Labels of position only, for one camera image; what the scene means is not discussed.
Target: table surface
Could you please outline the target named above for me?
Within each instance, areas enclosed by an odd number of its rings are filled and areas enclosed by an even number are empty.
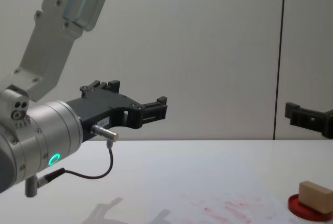
[[[251,173],[287,208],[288,197],[298,192],[301,181],[310,180],[333,188],[332,151],[333,142],[330,140],[118,141],[113,148],[115,170],[109,175],[112,177],[111,181],[90,181],[67,175],[39,189],[38,196],[33,199],[25,198],[23,183],[15,185],[0,195],[0,222],[20,223],[31,220],[33,223],[53,223],[51,216],[55,216],[57,222],[63,223],[119,224],[124,222],[89,222],[87,216],[98,211],[105,211],[103,216],[108,215],[108,210],[103,210],[103,206],[107,205],[108,209],[111,209],[122,201],[121,208],[113,209],[112,219],[122,219],[130,224],[141,223],[135,221],[144,219],[144,213],[137,207],[138,202],[126,199],[131,198],[133,194],[145,197],[133,178],[144,180],[140,168],[146,157],[152,154],[170,157],[171,161],[172,157],[183,155],[232,155],[236,160],[246,164]],[[105,142],[84,143],[77,153],[40,175],[60,167],[87,175],[98,175],[106,170],[108,159]]]

